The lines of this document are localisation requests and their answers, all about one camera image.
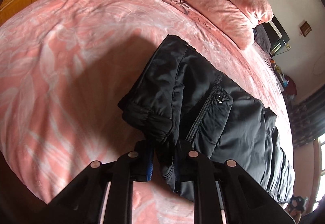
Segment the black padded pants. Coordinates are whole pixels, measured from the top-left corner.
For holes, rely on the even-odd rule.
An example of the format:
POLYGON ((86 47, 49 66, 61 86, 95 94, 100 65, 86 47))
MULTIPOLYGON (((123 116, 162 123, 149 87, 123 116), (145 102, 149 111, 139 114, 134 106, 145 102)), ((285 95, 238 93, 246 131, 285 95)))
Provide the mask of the black padded pants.
POLYGON ((189 144, 211 161, 235 160, 276 202, 292 197, 295 174, 275 113, 178 36, 163 40, 118 107, 154 148, 163 179, 179 196, 194 199, 193 184, 180 181, 181 150, 189 144))

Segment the cluttered bedside table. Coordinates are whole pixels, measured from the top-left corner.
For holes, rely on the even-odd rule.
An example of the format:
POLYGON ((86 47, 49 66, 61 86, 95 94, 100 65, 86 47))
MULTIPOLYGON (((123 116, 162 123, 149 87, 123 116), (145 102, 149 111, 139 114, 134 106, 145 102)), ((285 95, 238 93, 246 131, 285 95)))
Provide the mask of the cluttered bedside table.
POLYGON ((269 55, 271 58, 271 68, 275 74, 280 92, 285 98, 293 100, 297 96, 297 88, 295 82, 288 75, 284 74, 280 66, 275 62, 273 57, 276 55, 276 53, 270 51, 269 55))

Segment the pink patterned bedspread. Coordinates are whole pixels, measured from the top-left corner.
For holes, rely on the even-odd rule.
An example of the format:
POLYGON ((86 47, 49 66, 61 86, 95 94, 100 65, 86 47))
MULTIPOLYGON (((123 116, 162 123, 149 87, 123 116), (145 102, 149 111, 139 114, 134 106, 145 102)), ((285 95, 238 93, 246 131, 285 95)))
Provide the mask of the pink patterned bedspread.
POLYGON ((254 42, 245 50, 184 0, 40 0, 1 27, 1 153, 32 199, 1 190, 20 223, 292 223, 235 160, 184 144, 180 181, 163 179, 154 148, 122 117, 163 40, 186 41, 277 116, 282 100, 254 42), (154 153, 146 180, 147 157, 154 153))

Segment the lower pink folded quilt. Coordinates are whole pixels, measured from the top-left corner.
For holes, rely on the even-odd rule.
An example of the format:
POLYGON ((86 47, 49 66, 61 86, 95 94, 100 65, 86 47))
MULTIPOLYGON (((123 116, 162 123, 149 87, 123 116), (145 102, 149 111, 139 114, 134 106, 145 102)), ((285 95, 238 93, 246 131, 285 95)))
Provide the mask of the lower pink folded quilt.
POLYGON ((229 0, 184 0, 225 33, 241 50, 254 41, 252 23, 229 0))

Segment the dark grey pillow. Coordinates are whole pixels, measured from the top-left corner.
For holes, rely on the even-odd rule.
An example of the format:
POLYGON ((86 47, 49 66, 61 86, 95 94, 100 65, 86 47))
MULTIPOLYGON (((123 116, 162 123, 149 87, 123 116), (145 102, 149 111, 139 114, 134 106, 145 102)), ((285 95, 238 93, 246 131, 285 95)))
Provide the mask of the dark grey pillow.
POLYGON ((271 42, 265 31, 264 27, 261 25, 257 25, 253 29, 255 42, 263 49, 265 53, 269 53, 271 51, 271 42))

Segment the dark wooden headboard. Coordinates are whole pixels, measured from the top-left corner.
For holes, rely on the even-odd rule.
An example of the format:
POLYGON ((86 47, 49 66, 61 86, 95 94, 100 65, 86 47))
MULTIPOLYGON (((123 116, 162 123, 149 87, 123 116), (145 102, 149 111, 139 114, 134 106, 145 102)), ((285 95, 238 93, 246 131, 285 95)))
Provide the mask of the dark wooden headboard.
POLYGON ((279 20, 274 16, 268 23, 262 24, 271 43, 269 55, 274 57, 290 50, 289 36, 279 20))

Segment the brown wall switch box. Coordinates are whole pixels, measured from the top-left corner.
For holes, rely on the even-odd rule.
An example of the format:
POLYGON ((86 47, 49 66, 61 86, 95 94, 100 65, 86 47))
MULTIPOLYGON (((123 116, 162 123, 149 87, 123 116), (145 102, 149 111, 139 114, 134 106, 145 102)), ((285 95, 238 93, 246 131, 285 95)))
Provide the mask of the brown wall switch box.
POLYGON ((300 31, 301 35, 303 35, 304 37, 306 37, 312 31, 312 29, 311 29, 311 26, 309 25, 309 23, 304 20, 299 25, 299 31, 300 31))

